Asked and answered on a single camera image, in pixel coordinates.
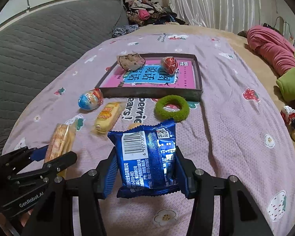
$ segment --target yellow snack package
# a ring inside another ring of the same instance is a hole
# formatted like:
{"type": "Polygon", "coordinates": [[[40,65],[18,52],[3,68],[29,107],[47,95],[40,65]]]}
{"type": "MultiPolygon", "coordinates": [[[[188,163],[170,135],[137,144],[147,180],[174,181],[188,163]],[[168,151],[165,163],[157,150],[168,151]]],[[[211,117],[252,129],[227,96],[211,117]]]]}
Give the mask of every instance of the yellow snack package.
{"type": "MultiPolygon", "coordinates": [[[[49,162],[59,156],[70,152],[73,146],[74,139],[76,137],[76,126],[78,119],[74,121],[73,124],[57,124],[54,133],[50,139],[48,149],[45,155],[45,161],[49,162]]],[[[58,173],[58,176],[66,177],[66,171],[63,170],[58,173]]]]}
{"type": "Polygon", "coordinates": [[[108,103],[97,116],[92,132],[107,134],[111,131],[125,106],[126,102],[108,103]]]}

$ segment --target blue snack package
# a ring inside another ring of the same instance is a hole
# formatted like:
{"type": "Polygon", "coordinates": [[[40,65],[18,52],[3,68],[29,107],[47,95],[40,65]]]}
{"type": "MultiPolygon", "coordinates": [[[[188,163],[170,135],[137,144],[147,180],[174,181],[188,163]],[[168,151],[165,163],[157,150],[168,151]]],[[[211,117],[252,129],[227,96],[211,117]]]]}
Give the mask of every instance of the blue snack package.
{"type": "Polygon", "coordinates": [[[108,132],[116,147],[122,187],[117,198],[159,196],[177,192],[174,177],[176,130],[173,119],[155,126],[108,132]]]}

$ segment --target pink cloth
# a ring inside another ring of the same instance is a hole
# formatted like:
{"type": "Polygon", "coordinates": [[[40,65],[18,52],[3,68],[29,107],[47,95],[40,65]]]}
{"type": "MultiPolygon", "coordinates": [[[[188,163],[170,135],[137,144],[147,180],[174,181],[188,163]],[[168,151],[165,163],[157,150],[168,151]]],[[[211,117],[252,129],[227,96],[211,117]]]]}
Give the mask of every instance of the pink cloth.
{"type": "Polygon", "coordinates": [[[249,47],[261,55],[282,76],[295,67],[295,48],[276,31],[254,26],[248,30],[249,47]]]}
{"type": "Polygon", "coordinates": [[[148,13],[146,10],[139,10],[138,15],[140,20],[146,20],[150,17],[150,13],[148,13]]]}

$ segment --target yellow bedsheet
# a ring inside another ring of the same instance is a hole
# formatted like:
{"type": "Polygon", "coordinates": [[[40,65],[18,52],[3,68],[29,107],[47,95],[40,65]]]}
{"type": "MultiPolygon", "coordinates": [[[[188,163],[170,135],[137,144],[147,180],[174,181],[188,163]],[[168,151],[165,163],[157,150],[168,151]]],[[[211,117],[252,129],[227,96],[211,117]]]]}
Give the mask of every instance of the yellow bedsheet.
{"type": "Polygon", "coordinates": [[[258,77],[259,81],[263,84],[268,91],[271,99],[275,103],[279,111],[285,104],[279,88],[275,81],[278,78],[276,72],[269,66],[262,58],[252,53],[248,49],[247,39],[240,37],[230,32],[204,28],[199,26],[185,26],[185,25],[148,25],[141,27],[139,30],[131,33],[133,35],[141,34],[159,34],[159,33],[172,33],[172,34],[205,34],[209,36],[220,36],[228,40],[233,49],[243,58],[249,65],[253,72],[258,77]]]}

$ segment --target white barcode label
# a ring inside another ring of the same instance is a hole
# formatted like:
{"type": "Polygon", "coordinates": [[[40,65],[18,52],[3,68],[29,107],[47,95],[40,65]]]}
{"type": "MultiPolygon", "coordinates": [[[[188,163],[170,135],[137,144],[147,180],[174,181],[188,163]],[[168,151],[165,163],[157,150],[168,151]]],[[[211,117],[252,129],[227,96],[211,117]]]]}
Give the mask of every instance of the white barcode label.
{"type": "Polygon", "coordinates": [[[156,134],[157,134],[158,139],[164,139],[164,138],[169,138],[170,137],[169,132],[164,128],[157,130],[156,134]]]}
{"type": "Polygon", "coordinates": [[[124,160],[148,158],[147,141],[144,131],[124,133],[121,143],[124,160]]]}

